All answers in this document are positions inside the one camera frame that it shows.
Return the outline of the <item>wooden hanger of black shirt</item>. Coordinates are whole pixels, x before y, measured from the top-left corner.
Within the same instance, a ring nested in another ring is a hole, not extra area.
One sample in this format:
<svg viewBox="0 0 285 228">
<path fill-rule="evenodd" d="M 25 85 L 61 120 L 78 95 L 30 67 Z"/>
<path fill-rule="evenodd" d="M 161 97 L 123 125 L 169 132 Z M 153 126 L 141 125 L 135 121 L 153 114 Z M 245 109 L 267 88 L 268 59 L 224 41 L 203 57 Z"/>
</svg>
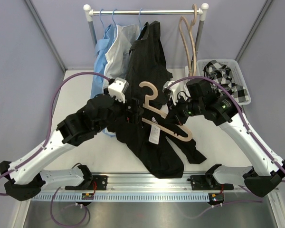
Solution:
<svg viewBox="0 0 285 228">
<path fill-rule="evenodd" d="M 163 119 L 165 119 L 167 117 L 168 114 L 166 114 L 165 112 L 159 110 L 159 109 L 156 109 L 155 107 L 149 105 L 149 102 L 151 100 L 155 100 L 158 96 L 158 90 L 156 88 L 156 86 L 154 86 L 152 83 L 150 82 L 147 82 L 147 81 L 143 81 L 139 84 L 139 87 L 143 88 L 143 87 L 148 87 L 152 90 L 153 94 L 152 95 L 145 95 L 145 98 L 144 98 L 144 103 L 143 103 L 143 108 L 144 109 L 147 109 L 147 110 L 150 110 L 156 114 L 159 114 Z M 181 141 L 184 141 L 184 142 L 189 142 L 190 140 L 192 140 L 192 133 L 191 131 L 184 125 L 182 126 L 178 126 L 181 130 L 183 130 L 186 134 L 187 134 L 187 137 L 183 137 L 181 135 L 178 135 L 176 134 L 175 132 L 169 130 L 168 128 L 165 128 L 153 121 L 150 121 L 150 120 L 147 120 L 145 118 L 142 118 L 142 121 L 149 124 L 149 125 L 156 125 L 157 127 L 159 127 L 163 132 L 171 135 L 172 137 L 174 138 L 177 138 Z"/>
</svg>

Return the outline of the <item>wooden hanger of checkered shirt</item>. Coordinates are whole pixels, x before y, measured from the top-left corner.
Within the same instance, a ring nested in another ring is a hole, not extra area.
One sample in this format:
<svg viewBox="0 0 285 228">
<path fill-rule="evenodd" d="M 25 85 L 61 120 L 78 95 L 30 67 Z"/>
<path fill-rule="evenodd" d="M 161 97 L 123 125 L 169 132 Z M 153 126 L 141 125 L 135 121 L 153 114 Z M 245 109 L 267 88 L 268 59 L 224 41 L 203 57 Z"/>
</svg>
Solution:
<svg viewBox="0 0 285 228">
<path fill-rule="evenodd" d="M 197 5 L 193 4 L 192 9 L 194 13 L 193 13 L 193 19 L 190 22 L 184 16 L 181 16 L 179 19 L 179 34 L 183 42 L 183 47 L 187 58 L 189 76 L 196 75 L 196 62 L 197 62 L 195 42 L 192 33 L 198 15 Z"/>
</svg>

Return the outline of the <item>black white checkered shirt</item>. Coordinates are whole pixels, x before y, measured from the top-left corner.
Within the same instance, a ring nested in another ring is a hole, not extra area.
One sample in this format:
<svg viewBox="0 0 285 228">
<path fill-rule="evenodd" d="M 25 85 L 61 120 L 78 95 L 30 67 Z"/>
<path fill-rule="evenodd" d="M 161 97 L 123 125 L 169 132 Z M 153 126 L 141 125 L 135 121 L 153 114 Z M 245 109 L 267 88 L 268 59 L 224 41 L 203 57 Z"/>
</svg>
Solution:
<svg viewBox="0 0 285 228">
<path fill-rule="evenodd" d="M 232 70 L 225 64 L 212 60 L 203 69 L 204 76 L 220 84 L 238 102 L 249 100 L 247 89 L 235 82 Z"/>
</svg>

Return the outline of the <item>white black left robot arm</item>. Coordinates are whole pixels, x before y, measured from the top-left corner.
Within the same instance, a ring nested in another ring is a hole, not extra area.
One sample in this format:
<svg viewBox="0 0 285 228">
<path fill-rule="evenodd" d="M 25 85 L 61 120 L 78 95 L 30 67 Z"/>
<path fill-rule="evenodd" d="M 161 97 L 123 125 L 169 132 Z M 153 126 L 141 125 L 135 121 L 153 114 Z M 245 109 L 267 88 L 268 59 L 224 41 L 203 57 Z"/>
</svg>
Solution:
<svg viewBox="0 0 285 228">
<path fill-rule="evenodd" d="M 109 95 L 99 94 L 89 99 L 76 113 L 68 115 L 56 129 L 47 134 L 41 145 L 22 158 L 0 163 L 0 173 L 5 176 L 6 195 L 25 201 L 42 190 L 86 190 L 91 187 L 93 176 L 86 165 L 68 170 L 45 170 L 45 167 L 62 154 L 91 140 L 118 118 L 128 123 L 141 120 L 143 108 L 135 98 L 120 102 Z"/>
</svg>

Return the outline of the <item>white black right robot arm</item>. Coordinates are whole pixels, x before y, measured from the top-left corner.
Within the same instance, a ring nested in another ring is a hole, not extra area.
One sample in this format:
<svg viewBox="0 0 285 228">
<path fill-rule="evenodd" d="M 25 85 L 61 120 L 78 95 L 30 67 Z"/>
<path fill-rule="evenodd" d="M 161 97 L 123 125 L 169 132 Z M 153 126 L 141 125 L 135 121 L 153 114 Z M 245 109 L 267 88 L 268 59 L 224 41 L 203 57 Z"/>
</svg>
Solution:
<svg viewBox="0 0 285 228">
<path fill-rule="evenodd" d="M 257 134 L 223 86 L 203 76 L 189 76 L 185 80 L 190 96 L 184 101 L 176 100 L 183 79 L 164 84 L 163 92 L 170 95 L 173 103 L 169 118 L 183 125 L 189 117 L 204 116 L 230 136 L 251 163 L 247 167 L 215 164 L 205 173 L 206 185 L 212 189 L 225 184 L 238 185 L 261 198 L 274 190 L 285 177 L 285 159 Z"/>
</svg>

